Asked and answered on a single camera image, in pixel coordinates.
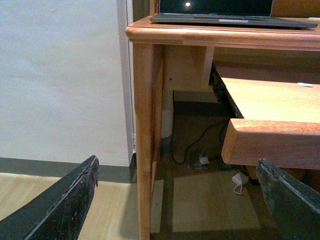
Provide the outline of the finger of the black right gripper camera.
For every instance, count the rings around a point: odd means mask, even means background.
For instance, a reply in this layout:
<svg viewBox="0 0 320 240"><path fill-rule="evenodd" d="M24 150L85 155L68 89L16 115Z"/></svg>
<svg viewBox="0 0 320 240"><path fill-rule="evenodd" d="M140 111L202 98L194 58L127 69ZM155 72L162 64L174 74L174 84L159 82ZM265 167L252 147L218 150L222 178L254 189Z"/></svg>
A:
<svg viewBox="0 0 320 240"><path fill-rule="evenodd" d="M320 238L320 193L259 159L256 174L264 201L284 240Z"/></svg>

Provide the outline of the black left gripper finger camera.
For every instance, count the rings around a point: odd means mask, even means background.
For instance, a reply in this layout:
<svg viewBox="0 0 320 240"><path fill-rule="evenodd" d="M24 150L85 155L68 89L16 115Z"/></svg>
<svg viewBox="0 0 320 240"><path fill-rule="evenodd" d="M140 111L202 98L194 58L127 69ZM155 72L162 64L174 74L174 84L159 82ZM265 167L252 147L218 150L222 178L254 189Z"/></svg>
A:
<svg viewBox="0 0 320 240"><path fill-rule="evenodd" d="M0 222L2 240L76 240L98 186L99 160L90 156Z"/></svg>

